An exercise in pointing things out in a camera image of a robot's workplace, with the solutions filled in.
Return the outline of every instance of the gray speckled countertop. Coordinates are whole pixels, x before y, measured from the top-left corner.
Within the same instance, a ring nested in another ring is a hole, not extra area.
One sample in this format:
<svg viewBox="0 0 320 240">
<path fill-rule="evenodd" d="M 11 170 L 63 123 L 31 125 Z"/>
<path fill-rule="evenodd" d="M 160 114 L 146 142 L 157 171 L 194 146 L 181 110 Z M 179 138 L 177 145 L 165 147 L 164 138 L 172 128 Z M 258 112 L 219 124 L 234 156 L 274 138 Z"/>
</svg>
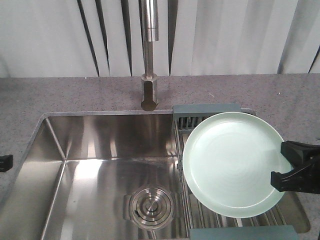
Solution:
<svg viewBox="0 0 320 240">
<path fill-rule="evenodd" d="M 251 108 L 285 140 L 320 145 L 320 74 L 160 77 L 157 109 L 177 104 L 237 103 Z M 0 174 L 0 200 L 12 187 L 22 155 L 47 112 L 140 110 L 139 77 L 0 78 L 0 156 L 13 154 L 13 169 Z M 315 240 L 320 195 L 298 194 Z"/>
</svg>

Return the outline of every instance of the light green plate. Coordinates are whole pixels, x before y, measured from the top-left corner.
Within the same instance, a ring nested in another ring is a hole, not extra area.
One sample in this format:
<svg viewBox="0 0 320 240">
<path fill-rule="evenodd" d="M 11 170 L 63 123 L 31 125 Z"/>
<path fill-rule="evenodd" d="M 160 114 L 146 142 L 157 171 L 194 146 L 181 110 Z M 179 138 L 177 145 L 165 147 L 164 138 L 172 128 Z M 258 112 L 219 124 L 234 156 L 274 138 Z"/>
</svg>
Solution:
<svg viewBox="0 0 320 240">
<path fill-rule="evenodd" d="M 194 196 L 212 211 L 248 218 L 272 208 L 284 195 L 271 172 L 292 168 L 280 153 L 282 137 L 262 119 L 224 112 L 201 122 L 183 151 L 183 173 Z"/>
</svg>

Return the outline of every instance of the faucet spout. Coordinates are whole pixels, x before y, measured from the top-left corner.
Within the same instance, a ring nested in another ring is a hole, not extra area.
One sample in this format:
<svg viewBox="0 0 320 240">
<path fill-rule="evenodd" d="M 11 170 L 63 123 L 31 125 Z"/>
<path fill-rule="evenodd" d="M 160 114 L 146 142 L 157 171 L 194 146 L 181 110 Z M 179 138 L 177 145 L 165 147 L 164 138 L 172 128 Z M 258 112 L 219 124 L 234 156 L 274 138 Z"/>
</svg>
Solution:
<svg viewBox="0 0 320 240">
<path fill-rule="evenodd" d="M 144 74 L 141 76 L 143 97 L 141 107 L 153 111 L 158 105 L 157 78 L 154 74 L 153 42 L 159 40 L 159 18 L 157 0 L 140 0 L 142 17 L 142 41 Z"/>
</svg>

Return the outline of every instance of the sink basin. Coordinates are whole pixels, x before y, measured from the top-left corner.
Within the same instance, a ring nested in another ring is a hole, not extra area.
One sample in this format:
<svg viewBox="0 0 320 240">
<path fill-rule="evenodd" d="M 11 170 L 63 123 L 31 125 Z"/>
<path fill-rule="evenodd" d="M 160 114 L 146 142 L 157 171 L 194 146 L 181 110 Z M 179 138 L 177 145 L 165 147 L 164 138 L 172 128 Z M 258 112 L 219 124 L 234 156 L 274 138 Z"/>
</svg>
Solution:
<svg viewBox="0 0 320 240">
<path fill-rule="evenodd" d="M 287 224 L 307 232 L 295 193 L 243 219 L 214 213 L 194 197 L 179 166 L 203 119 L 175 119 L 167 110 L 45 114 L 0 205 L 0 239 L 177 239 L 193 228 Z"/>
</svg>

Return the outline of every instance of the drain strainer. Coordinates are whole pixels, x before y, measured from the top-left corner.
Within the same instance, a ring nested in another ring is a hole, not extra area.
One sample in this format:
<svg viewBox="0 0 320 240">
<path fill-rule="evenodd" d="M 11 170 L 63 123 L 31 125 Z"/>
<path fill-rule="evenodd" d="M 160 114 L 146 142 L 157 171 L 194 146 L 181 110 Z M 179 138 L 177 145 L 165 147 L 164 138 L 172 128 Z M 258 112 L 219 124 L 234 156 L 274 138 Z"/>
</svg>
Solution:
<svg viewBox="0 0 320 240">
<path fill-rule="evenodd" d="M 132 196 L 131 216 L 140 228 L 154 230 L 164 227 L 172 219 L 173 200 L 161 188 L 145 188 Z"/>
</svg>

